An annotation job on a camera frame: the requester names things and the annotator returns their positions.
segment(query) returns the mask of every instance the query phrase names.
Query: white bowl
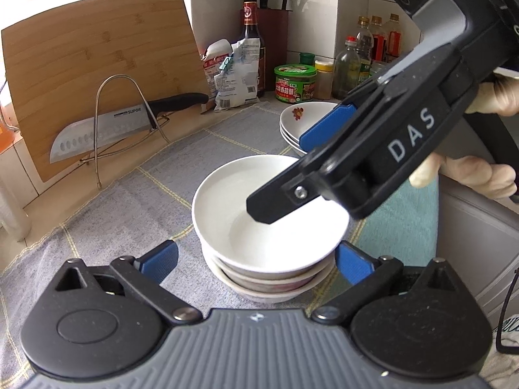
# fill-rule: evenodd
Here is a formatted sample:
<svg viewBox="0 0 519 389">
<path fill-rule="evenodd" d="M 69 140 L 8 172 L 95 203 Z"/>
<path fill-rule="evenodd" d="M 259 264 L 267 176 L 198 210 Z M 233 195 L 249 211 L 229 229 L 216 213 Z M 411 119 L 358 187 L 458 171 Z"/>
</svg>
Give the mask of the white bowl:
<svg viewBox="0 0 519 389">
<path fill-rule="evenodd" d="M 338 203 L 318 197 L 271 225 L 247 213 L 246 199 L 297 158 L 256 155 L 218 168 L 193 199 L 195 231 L 211 255 L 252 277 L 283 279 L 310 268 L 341 242 L 349 214 Z"/>
<path fill-rule="evenodd" d="M 206 264 L 211 270 L 211 272 L 216 276 L 219 280 L 221 280 L 225 285 L 230 287 L 232 290 L 236 291 L 242 297 L 247 298 L 248 300 L 262 303 L 262 304 L 276 304 L 283 303 L 285 301 L 289 301 L 292 298 L 295 298 L 301 295 L 303 292 L 306 292 L 316 285 L 320 284 L 332 271 L 335 262 L 330 262 L 321 272 L 319 272 L 308 284 L 303 285 L 300 288 L 297 288 L 293 291 L 288 292 L 280 292 L 276 294 L 263 293 L 258 291 L 251 291 L 247 288 L 243 288 L 240 285 L 233 282 L 229 277 L 220 269 L 213 260 L 211 256 L 210 248 L 204 246 L 202 244 L 202 254 L 203 258 L 206 260 Z"/>
<path fill-rule="evenodd" d="M 222 262 L 219 258 L 212 257 L 214 263 L 216 263 L 216 265 L 220 269 L 222 269 L 222 271 L 233 282 L 236 282 L 243 288 L 247 288 L 252 291 L 269 293 L 287 292 L 302 287 L 303 285 L 310 282 L 313 279 L 313 277 L 316 276 L 319 272 L 321 272 L 330 262 L 333 262 L 333 259 L 334 254 L 331 253 L 320 262 L 317 262 L 308 271 L 300 275 L 297 275 L 296 277 L 287 279 L 259 279 L 248 277 L 246 275 L 238 273 L 232 267 Z"/>
<path fill-rule="evenodd" d="M 299 138 L 337 106 L 334 102 L 302 102 L 286 108 L 279 118 L 281 128 L 299 143 Z"/>
<path fill-rule="evenodd" d="M 279 132 L 281 133 L 281 137 L 284 139 L 284 141 L 287 142 L 292 149 L 294 149 L 295 153 L 297 153 L 300 157 L 306 155 L 306 152 L 299 147 L 299 144 L 294 143 L 294 141 L 292 141 L 292 139 L 286 135 L 281 126 L 279 127 Z"/>
</svg>

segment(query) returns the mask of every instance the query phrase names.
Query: hand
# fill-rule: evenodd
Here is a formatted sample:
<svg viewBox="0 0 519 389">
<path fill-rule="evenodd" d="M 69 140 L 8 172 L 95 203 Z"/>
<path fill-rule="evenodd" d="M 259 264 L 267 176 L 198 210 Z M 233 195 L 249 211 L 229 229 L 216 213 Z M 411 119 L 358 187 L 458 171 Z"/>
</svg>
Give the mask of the hand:
<svg viewBox="0 0 519 389">
<path fill-rule="evenodd" d="M 495 113 L 512 116 L 519 112 L 519 80 L 500 78 L 496 83 L 479 85 L 477 97 L 466 113 Z M 484 159 L 464 157 L 452 159 L 430 154 L 409 177 L 416 188 L 427 186 L 438 172 L 466 185 L 488 198 L 509 197 L 517 192 L 515 170 L 509 165 L 490 165 Z"/>
</svg>

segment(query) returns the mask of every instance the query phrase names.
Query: cutting board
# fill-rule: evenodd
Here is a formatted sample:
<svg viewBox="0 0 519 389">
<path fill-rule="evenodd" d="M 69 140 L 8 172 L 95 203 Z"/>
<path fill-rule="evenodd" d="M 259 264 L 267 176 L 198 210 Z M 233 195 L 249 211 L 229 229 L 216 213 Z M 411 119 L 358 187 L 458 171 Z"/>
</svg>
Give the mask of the cutting board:
<svg viewBox="0 0 519 389">
<path fill-rule="evenodd" d="M 183 0 L 82 0 L 2 30 L 6 76 L 22 136 L 45 182 L 81 156 L 49 163 L 58 133 L 94 116 L 109 76 L 136 80 L 147 100 L 209 87 Z M 141 103 L 135 86 L 114 79 L 99 112 Z"/>
</svg>

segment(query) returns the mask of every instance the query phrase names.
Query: knife block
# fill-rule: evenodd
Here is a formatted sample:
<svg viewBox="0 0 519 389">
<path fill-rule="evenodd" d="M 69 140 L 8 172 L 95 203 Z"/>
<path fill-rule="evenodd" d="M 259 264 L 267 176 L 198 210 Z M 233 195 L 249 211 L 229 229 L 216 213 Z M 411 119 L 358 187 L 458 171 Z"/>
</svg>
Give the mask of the knife block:
<svg viewBox="0 0 519 389">
<path fill-rule="evenodd" d="M 240 15 L 243 25 L 243 10 Z M 289 39 L 289 11 L 258 8 L 258 28 L 265 41 L 265 89 L 276 89 L 274 69 L 286 64 Z"/>
</svg>

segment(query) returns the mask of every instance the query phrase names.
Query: gray gripper base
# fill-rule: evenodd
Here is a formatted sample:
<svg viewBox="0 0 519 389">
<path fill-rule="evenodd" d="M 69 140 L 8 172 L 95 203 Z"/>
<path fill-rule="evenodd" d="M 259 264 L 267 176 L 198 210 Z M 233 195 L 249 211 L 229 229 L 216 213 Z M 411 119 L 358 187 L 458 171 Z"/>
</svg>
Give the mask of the gray gripper base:
<svg viewBox="0 0 519 389">
<path fill-rule="evenodd" d="M 417 383 L 363 358 L 339 327 L 301 310 L 213 310 L 195 326 L 174 328 L 147 362 L 97 382 L 36 375 L 26 389 L 489 389 L 474 375 Z"/>
</svg>

